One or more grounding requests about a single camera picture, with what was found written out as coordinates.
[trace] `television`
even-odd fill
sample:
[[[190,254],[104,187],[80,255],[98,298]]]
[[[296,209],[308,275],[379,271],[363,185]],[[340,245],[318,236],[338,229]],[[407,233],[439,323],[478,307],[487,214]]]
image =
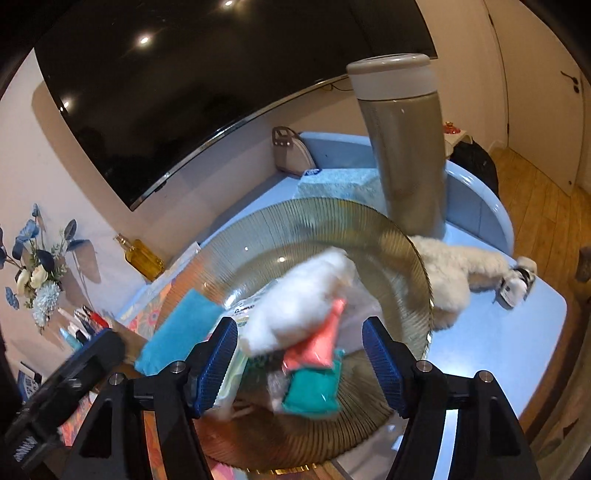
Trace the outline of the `television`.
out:
[[[80,0],[35,45],[66,124],[131,210],[245,122],[394,53],[436,57],[414,0]]]

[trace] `door handle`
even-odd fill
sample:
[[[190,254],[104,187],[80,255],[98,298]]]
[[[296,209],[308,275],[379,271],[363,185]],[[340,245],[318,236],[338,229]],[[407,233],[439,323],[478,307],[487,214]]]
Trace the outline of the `door handle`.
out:
[[[570,76],[568,73],[565,73],[565,72],[563,72],[562,70],[560,70],[560,73],[561,73],[562,75],[564,75],[565,77],[568,77],[568,78],[570,78],[570,79],[573,81],[573,83],[574,83],[575,85],[578,85],[578,84],[579,84],[579,79],[578,79],[577,77],[571,77],[571,76]]]
[[[579,93],[581,90],[579,89],[579,79],[577,77],[571,77],[568,73],[563,72],[562,70],[560,70],[560,73],[562,75],[564,75],[565,77],[570,78],[574,85],[573,85],[573,90],[575,93]]]

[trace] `teal cloth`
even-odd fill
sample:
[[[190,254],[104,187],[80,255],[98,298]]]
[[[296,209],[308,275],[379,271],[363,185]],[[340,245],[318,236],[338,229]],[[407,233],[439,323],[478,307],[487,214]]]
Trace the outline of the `teal cloth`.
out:
[[[332,369],[302,368],[291,378],[283,400],[285,413],[310,419],[331,417],[340,411],[337,400],[343,351],[335,351]]]
[[[155,375],[175,360],[185,360],[195,344],[206,339],[222,312],[222,307],[191,289],[144,345],[135,369]]]

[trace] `handbag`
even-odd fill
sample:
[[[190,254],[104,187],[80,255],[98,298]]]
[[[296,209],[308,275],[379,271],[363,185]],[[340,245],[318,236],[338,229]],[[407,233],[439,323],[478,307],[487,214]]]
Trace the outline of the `handbag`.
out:
[[[281,171],[302,176],[316,163],[300,136],[289,127],[273,127],[273,158]]]

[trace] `cable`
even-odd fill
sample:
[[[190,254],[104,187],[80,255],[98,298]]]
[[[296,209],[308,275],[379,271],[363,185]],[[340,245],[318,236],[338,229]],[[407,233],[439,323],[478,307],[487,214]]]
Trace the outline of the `cable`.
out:
[[[353,91],[352,88],[347,88],[347,89],[339,88],[334,83],[331,83],[330,85],[325,85],[324,87],[322,87],[322,89],[326,90],[327,92],[332,92],[333,90],[338,90],[340,92],[352,92]]]
[[[331,83],[331,84],[330,84],[330,86],[331,86],[332,88],[336,88],[336,89],[337,89],[338,91],[340,91],[340,92],[352,92],[352,91],[353,91],[353,89],[352,89],[352,88],[347,88],[347,89],[344,89],[344,88],[339,88],[339,87],[337,87],[337,86],[336,86],[334,83]]]

